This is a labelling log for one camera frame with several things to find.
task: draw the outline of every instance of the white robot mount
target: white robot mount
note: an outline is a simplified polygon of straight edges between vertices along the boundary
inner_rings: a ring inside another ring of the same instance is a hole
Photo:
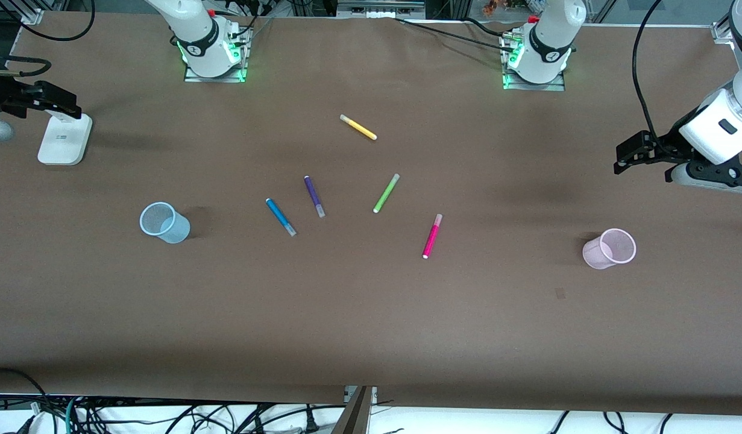
[[[571,44],[588,17],[582,0],[549,0],[538,22],[528,22],[513,30],[522,34],[517,54],[508,68],[529,83],[552,82],[566,68]]]
[[[202,0],[145,0],[166,19],[175,33],[186,66],[199,77],[213,79],[245,61],[241,54],[249,28],[207,11]]]

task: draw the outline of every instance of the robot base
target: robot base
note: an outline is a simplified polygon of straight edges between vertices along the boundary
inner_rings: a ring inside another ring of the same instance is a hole
[[[231,31],[239,32],[239,24],[231,22]],[[248,28],[246,32],[238,36],[232,42],[237,47],[230,47],[230,52],[233,57],[239,58],[239,63],[232,66],[225,74],[218,77],[202,77],[197,75],[196,72],[192,71],[188,65],[186,65],[186,71],[183,74],[183,81],[187,83],[244,83],[247,80],[247,63],[250,59],[250,42],[252,41],[251,36],[253,35],[253,29]]]
[[[512,49],[523,49],[523,27],[514,28],[513,32],[509,34],[509,37],[500,37],[500,46],[511,47]],[[508,63],[511,61],[515,53],[513,52],[502,52],[500,60],[502,61],[502,86],[504,89],[517,89],[517,90],[549,90],[554,92],[563,92],[564,87],[564,74],[558,72],[558,76],[549,83],[530,83],[520,77],[518,72],[509,68]]]
[[[92,130],[92,118],[81,114],[74,119],[64,113],[52,114],[46,131],[43,133],[38,160],[46,165],[73,166],[84,157],[87,139]]]

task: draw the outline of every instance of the brown paper tablecloth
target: brown paper tablecloth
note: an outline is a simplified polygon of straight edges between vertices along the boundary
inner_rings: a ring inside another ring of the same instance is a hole
[[[539,93],[502,90],[492,49],[388,19],[276,19],[234,85],[183,83],[159,16],[22,33],[16,54],[51,60],[41,79],[95,126],[71,168],[36,160],[45,113],[0,143],[0,365],[54,393],[340,401],[373,384],[396,404],[742,413],[742,195],[666,184],[664,165],[613,175],[645,127],[634,35],[583,28],[566,92]],[[649,28],[639,68],[665,132],[735,63],[706,28]],[[191,239],[140,231],[160,200]],[[581,247],[610,227],[638,255],[593,270]]]

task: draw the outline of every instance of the cable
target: cable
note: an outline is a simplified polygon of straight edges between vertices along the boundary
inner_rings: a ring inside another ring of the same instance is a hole
[[[29,434],[31,431],[31,425],[33,425],[33,421],[35,420],[36,415],[32,415],[28,418],[28,420],[23,423],[23,426],[20,426],[20,429],[17,430],[16,434]]]
[[[612,423],[612,421],[609,420],[609,415],[608,415],[607,412],[604,412],[604,420],[607,421],[607,423],[609,424],[609,426],[611,426],[612,428],[618,430],[620,432],[620,434],[627,434],[627,431],[625,431],[625,422],[623,422],[623,420],[622,420],[622,415],[620,414],[620,412],[614,412],[614,414],[617,415],[617,418],[620,421],[620,426],[614,425],[614,423]]]
[[[159,423],[165,423],[165,422],[172,422],[173,420],[176,420],[175,418],[166,418],[165,420],[98,420],[99,423],[103,423],[103,425],[115,425],[119,423],[137,423],[139,425],[157,425]]]
[[[312,434],[312,432],[320,431],[320,426],[315,422],[315,413],[312,412],[312,406],[307,404],[307,428],[305,429],[306,434]]]
[[[317,406],[317,407],[311,407],[311,410],[343,409],[343,407],[345,407],[345,406]],[[307,409],[299,409],[299,410],[294,410],[294,411],[289,412],[289,413],[285,413],[284,415],[279,415],[279,417],[274,417],[274,418],[271,418],[270,420],[267,420],[266,422],[262,423],[260,425],[260,427],[257,427],[257,428],[261,428],[264,425],[266,425],[267,423],[272,423],[272,422],[274,422],[276,420],[281,420],[282,418],[291,417],[292,415],[297,415],[298,413],[303,413],[305,411],[307,411]]]
[[[432,27],[426,27],[426,25],[417,24],[415,22],[406,21],[404,19],[399,19],[399,17],[393,17],[393,20],[402,22],[403,24],[413,25],[413,27],[423,28],[424,30],[429,30],[430,32],[440,33],[441,35],[451,36],[451,38],[457,38],[462,39],[463,41],[472,42],[481,46],[487,46],[490,48],[496,48],[501,51],[507,51],[511,52],[513,49],[511,47],[502,47],[502,46],[495,46],[494,44],[489,44],[486,42],[476,41],[475,39],[465,38],[465,36],[460,35],[454,35],[453,33],[443,32],[443,30],[437,30],[437,28]]]
[[[258,17],[258,14],[255,14],[253,16],[253,19],[250,20],[250,24],[248,24],[245,28],[243,28],[242,30],[240,30],[238,33],[234,33],[231,37],[232,38],[236,38],[237,36],[242,35],[243,33],[246,33],[248,30],[250,30],[250,28],[253,27],[253,24],[256,23],[257,17]]]
[[[69,41],[76,41],[76,39],[81,38],[81,36],[84,36],[89,32],[90,28],[92,28],[92,25],[95,24],[95,0],[90,0],[90,17],[89,17],[89,24],[87,24],[87,28],[81,31],[76,36],[70,36],[67,38],[61,38],[59,36],[49,36],[45,33],[37,32],[36,30],[33,30],[32,28],[28,27],[27,25],[24,25],[23,22],[15,16],[14,12],[10,11],[6,8],[3,2],[0,0],[0,6],[2,9],[4,9],[4,12],[7,12],[7,15],[10,16],[17,24],[20,25],[20,27],[24,28],[28,32],[33,33],[36,36],[40,36],[44,39],[49,39],[50,41],[58,41],[58,42],[69,42]]]
[[[0,69],[0,76],[12,76],[12,77],[35,77],[40,74],[44,74],[46,71],[49,71],[49,69],[52,67],[52,63],[49,60],[45,60],[45,58],[38,58],[38,57],[20,57],[19,55],[0,55],[1,60],[9,60],[9,61],[21,61],[21,63],[40,63],[43,66],[41,66],[39,69],[35,69],[35,71],[8,71],[8,69]]]
[[[665,417],[662,419],[662,423],[660,424],[660,434],[665,434],[665,424],[668,423],[669,418],[671,418],[673,413],[668,413],[665,415]]]
[[[210,413],[209,413],[208,415],[206,415],[206,417],[202,417],[202,418],[200,418],[199,420],[196,420],[196,421],[194,422],[194,426],[192,426],[192,428],[191,428],[191,434],[194,434],[195,432],[197,432],[197,430],[198,430],[198,429],[200,428],[200,426],[202,426],[202,423],[207,423],[207,424],[208,424],[208,426],[209,426],[209,424],[210,424],[210,423],[214,423],[214,424],[216,424],[217,426],[220,426],[220,427],[222,427],[222,428],[223,428],[223,429],[224,429],[224,430],[225,430],[225,431],[226,431],[227,433],[228,433],[228,432],[232,432],[232,431],[233,431],[233,427],[232,427],[232,429],[229,429],[229,428],[228,428],[227,426],[225,426],[224,424],[222,424],[222,423],[220,423],[220,422],[217,422],[216,420],[213,420],[213,418],[211,418],[211,417],[212,417],[212,416],[213,416],[214,414],[216,414],[217,412],[219,412],[219,411],[221,411],[221,410],[223,410],[223,409],[227,409],[227,408],[228,408],[228,406],[220,406],[220,407],[217,407],[217,409],[215,409],[215,410],[211,411],[211,412],[210,412]]]
[[[175,428],[176,425],[178,425],[178,422],[180,422],[182,418],[185,418],[189,413],[193,412],[196,408],[197,406],[190,406],[188,407],[188,409],[186,409],[185,412],[176,417],[175,420],[172,421],[170,426],[167,427],[167,431],[165,431],[165,434],[170,434],[170,431],[172,431],[172,429]]]
[[[679,150],[676,150],[676,153],[669,152],[668,149],[665,148],[665,145],[663,143],[660,143],[660,140],[658,140],[658,135],[655,132],[655,126],[652,124],[652,118],[649,116],[649,108],[647,108],[647,101],[644,99],[644,94],[641,93],[641,86],[638,85],[638,75],[636,74],[636,58],[638,57],[638,42],[641,41],[641,34],[644,33],[644,27],[646,27],[647,22],[649,21],[649,17],[652,16],[652,12],[655,11],[655,9],[658,7],[658,5],[662,2],[662,0],[655,0],[654,3],[652,3],[652,6],[649,7],[649,10],[647,11],[647,14],[644,16],[643,21],[641,21],[641,25],[638,27],[638,32],[636,33],[636,41],[633,42],[633,55],[632,55],[632,62],[630,63],[630,71],[633,74],[633,87],[636,88],[636,96],[638,96],[638,102],[641,104],[641,111],[644,112],[644,119],[647,121],[647,127],[649,129],[649,134],[652,137],[652,141],[657,144],[658,148],[660,148],[661,151],[668,154],[669,156],[677,156],[680,157]]]
[[[49,396],[46,394],[43,388],[41,388],[41,386],[38,385],[36,380],[34,380],[31,376],[29,376],[26,373],[23,373],[23,371],[20,371],[19,369],[12,369],[12,368],[0,368],[0,373],[15,374],[16,376],[21,376],[27,381],[29,381],[32,384],[32,386],[35,387],[39,393],[41,393],[41,397],[43,398],[43,401],[46,403],[46,407],[48,407],[48,409],[52,409],[53,406],[51,402],[49,401]]]
[[[485,27],[478,20],[472,19],[472,17],[466,17],[465,19],[462,19],[462,21],[464,21],[464,22],[472,22],[473,24],[477,25],[478,28],[480,28],[481,30],[483,30],[483,32],[486,32],[489,35],[499,36],[500,38],[502,37],[502,33],[494,32],[494,30],[490,30],[490,28]]]
[[[268,404],[258,404],[255,410],[253,410],[245,420],[242,421],[242,423],[239,424],[237,429],[234,430],[233,434],[240,434],[244,428],[247,428],[247,425],[250,425],[250,423],[255,420],[256,417],[260,417],[266,410],[271,409],[274,407],[274,404],[268,403]]]
[[[74,409],[74,401],[68,401],[68,407],[65,409],[65,434],[71,434],[71,411]]]
[[[564,420],[566,419],[567,415],[569,415],[569,410],[561,413],[561,417],[558,418],[558,423],[556,423],[555,428],[553,428],[553,431],[550,431],[550,434],[557,434],[558,430],[561,429],[561,424],[564,423]]]

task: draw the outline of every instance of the metal frame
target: metal frame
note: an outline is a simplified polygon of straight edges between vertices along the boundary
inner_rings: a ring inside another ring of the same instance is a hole
[[[732,32],[729,29],[729,14],[721,17],[717,22],[711,25],[711,36],[716,44],[732,43]]]
[[[358,386],[330,434],[366,434],[373,401],[373,387]]]
[[[24,24],[35,25],[41,22],[43,11],[65,10],[68,0],[4,0],[4,5],[19,14]]]
[[[604,22],[604,20],[607,19],[607,15],[609,14],[609,12],[611,12],[611,10],[614,8],[614,4],[617,2],[618,0],[607,0],[607,2],[604,3],[604,7],[602,8],[602,10],[600,10],[599,13],[595,14],[593,19],[591,19],[591,22]]]

